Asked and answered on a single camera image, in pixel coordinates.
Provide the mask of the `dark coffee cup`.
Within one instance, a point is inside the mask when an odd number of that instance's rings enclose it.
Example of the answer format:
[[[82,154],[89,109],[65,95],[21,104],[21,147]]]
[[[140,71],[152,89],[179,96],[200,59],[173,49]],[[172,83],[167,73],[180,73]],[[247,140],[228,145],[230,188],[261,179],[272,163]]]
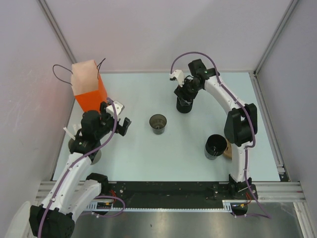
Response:
[[[149,125],[152,131],[156,135],[163,134],[167,125],[167,119],[162,114],[152,115],[149,119]]]

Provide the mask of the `orange paper bag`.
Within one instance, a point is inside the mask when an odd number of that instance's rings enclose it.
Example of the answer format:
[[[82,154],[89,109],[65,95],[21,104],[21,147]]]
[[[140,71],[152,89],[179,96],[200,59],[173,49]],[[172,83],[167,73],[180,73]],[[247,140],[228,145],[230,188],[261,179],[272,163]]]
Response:
[[[100,73],[101,65],[102,63],[97,64],[92,59],[74,63],[71,69],[60,64],[52,66],[53,72],[56,67],[61,67],[71,73],[69,81],[59,77],[57,79],[71,86],[75,100],[84,112],[100,111],[100,104],[107,99],[107,91]]]

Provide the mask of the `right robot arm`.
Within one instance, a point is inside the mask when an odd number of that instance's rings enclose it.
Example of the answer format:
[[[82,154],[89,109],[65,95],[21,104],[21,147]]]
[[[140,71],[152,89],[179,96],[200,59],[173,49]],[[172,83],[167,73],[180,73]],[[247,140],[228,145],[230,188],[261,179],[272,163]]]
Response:
[[[177,109],[190,112],[193,100],[200,90],[211,94],[222,106],[227,118],[224,136],[232,148],[232,166],[229,174],[229,195],[240,199],[246,192],[255,197],[249,173],[249,151],[256,145],[258,114],[255,104],[240,100],[221,79],[216,66],[206,68],[201,59],[188,64],[191,79],[181,70],[170,69],[170,80],[177,81],[174,93],[177,96]]]

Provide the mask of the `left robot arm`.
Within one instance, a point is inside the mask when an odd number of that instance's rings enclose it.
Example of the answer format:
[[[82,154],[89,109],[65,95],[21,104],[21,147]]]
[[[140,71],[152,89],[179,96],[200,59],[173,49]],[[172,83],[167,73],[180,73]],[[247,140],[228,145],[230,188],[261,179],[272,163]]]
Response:
[[[81,119],[81,129],[72,142],[69,157],[62,174],[46,198],[38,206],[30,207],[29,224],[38,238],[69,238],[75,223],[90,202],[109,194],[107,176],[91,173],[84,185],[76,191],[81,176],[89,168],[103,147],[101,139],[109,134],[124,136],[131,120],[119,124],[117,115],[101,111],[87,111]]]

